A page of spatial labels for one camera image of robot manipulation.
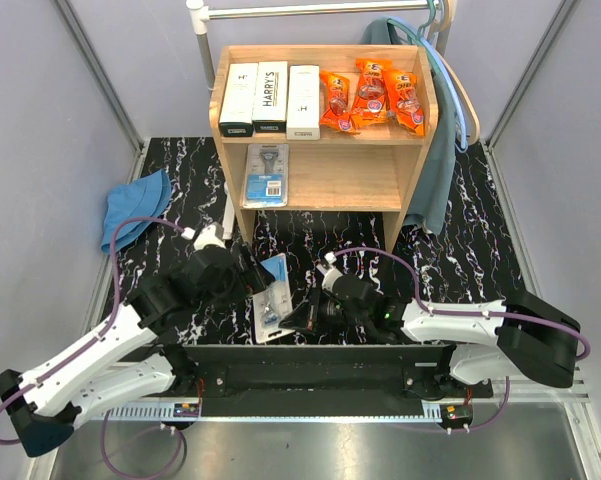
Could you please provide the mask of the Gillette blister pack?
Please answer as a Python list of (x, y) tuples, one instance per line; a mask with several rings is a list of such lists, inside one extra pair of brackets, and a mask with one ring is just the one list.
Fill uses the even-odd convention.
[(285, 207), (288, 202), (288, 163), (288, 144), (250, 144), (246, 155), (243, 207)]
[(262, 293), (252, 297), (255, 341), (268, 343), (293, 333), (281, 322), (294, 310), (286, 255), (281, 253), (262, 262), (273, 275), (274, 282)]

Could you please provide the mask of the white Harry's razor box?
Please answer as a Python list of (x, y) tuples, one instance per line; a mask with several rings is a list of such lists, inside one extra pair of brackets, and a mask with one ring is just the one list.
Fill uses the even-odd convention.
[(260, 62), (252, 110), (256, 133), (286, 132), (287, 94), (288, 62)]

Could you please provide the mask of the orange razor pack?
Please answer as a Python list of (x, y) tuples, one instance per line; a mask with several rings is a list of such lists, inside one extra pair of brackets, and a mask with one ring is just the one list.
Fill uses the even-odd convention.
[(351, 119), (357, 130), (369, 125), (385, 123), (388, 120), (384, 73), (392, 66), (393, 62), (388, 59), (356, 59), (356, 67), (360, 70), (360, 75)]
[(325, 112), (320, 118), (320, 125), (333, 130), (354, 134), (355, 128), (349, 111), (348, 78), (329, 72), (320, 71), (320, 80), (325, 87)]

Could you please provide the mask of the orange razor pack horizontal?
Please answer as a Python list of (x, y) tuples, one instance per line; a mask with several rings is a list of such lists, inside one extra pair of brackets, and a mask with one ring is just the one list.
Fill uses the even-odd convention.
[(384, 72), (389, 108), (398, 124), (419, 137), (425, 135), (424, 112), (419, 102), (415, 74), (399, 69)]

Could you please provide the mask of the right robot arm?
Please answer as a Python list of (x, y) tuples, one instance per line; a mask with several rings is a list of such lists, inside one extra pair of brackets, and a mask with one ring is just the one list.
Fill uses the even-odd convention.
[(281, 325), (303, 334), (360, 327), (383, 345), (441, 341), (446, 363), (434, 371), (434, 384), (450, 397), (511, 375), (569, 388), (583, 342), (577, 322), (528, 292), (517, 303), (424, 304), (385, 296), (337, 269), (325, 271), (322, 284)]

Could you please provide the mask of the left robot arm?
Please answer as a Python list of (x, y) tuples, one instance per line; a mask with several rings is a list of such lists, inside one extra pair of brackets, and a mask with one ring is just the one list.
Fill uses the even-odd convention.
[(163, 274), (141, 280), (123, 306), (103, 324), (44, 364), (0, 373), (0, 399), (30, 458), (49, 453), (90, 418), (119, 403), (169, 390), (176, 396), (195, 386), (185, 354), (170, 346), (122, 371), (116, 382), (105, 370), (209, 306), (220, 309), (265, 291), (274, 276), (249, 246), (231, 251), (208, 245)]

